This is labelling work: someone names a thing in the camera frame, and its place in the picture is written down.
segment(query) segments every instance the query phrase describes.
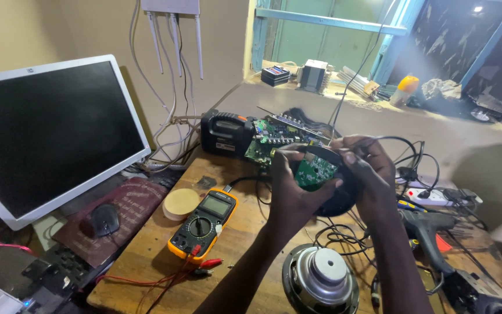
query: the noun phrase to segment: battery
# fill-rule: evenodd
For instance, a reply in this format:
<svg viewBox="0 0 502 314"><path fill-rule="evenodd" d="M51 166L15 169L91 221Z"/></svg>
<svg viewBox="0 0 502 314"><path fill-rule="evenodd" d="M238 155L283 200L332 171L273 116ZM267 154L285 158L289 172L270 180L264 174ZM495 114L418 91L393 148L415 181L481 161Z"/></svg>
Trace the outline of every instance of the battery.
<svg viewBox="0 0 502 314"><path fill-rule="evenodd" d="M290 72L285 68L275 65L274 67L264 68L261 71L261 81L274 87L289 81Z"/></svg>

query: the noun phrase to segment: mouse pad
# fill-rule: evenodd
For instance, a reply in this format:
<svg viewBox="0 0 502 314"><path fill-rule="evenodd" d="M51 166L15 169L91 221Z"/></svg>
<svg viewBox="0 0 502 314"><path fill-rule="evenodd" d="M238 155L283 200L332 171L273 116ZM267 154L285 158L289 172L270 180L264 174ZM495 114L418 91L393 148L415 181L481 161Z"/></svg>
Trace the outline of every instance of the mouse pad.
<svg viewBox="0 0 502 314"><path fill-rule="evenodd" d="M122 247L141 229L150 215L162 203L168 190L142 178L132 178L108 195L89 204L54 234L53 239L67 246L92 267L97 267ZM110 235L96 238L89 230L90 213L103 203L118 208L119 229Z"/></svg>

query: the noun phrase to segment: glue gun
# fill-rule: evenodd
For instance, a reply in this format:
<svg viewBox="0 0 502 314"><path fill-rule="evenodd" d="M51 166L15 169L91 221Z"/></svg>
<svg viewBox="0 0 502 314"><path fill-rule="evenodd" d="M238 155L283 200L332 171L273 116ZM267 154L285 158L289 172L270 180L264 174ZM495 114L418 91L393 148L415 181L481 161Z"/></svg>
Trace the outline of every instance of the glue gun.
<svg viewBox="0 0 502 314"><path fill-rule="evenodd" d="M439 252L435 235L437 231L452 229L456 219L440 213L428 213L409 210L398 210L408 236L419 241L423 253L428 257L431 266L440 271L443 276L455 272L455 269L444 260Z"/></svg>

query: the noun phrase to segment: digital multimeter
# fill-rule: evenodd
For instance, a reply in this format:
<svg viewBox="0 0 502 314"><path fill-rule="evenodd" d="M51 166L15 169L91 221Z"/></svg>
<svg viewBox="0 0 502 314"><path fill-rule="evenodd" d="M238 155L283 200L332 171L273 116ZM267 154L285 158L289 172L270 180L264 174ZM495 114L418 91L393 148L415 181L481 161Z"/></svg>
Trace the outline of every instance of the digital multimeter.
<svg viewBox="0 0 502 314"><path fill-rule="evenodd" d="M220 189L210 189L184 224L170 238L168 249L185 259L192 248L199 244L201 250L191 262L202 263L218 238L217 230L224 229L237 206L238 199L235 196Z"/></svg>

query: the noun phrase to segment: monitor screen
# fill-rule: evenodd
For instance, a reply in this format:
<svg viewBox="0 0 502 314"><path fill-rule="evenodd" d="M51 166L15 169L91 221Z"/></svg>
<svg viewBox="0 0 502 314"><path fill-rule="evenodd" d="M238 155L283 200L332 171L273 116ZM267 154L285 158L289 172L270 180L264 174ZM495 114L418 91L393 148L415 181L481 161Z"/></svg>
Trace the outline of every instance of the monitor screen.
<svg viewBox="0 0 502 314"><path fill-rule="evenodd" d="M0 81L0 202L15 218L144 148L109 61Z"/></svg>
<svg viewBox="0 0 502 314"><path fill-rule="evenodd" d="M212 210L213 212L219 213L220 216L224 216L224 214L226 214L226 210L230 208L230 204L212 196L207 196L201 206L203 206L207 210Z"/></svg>

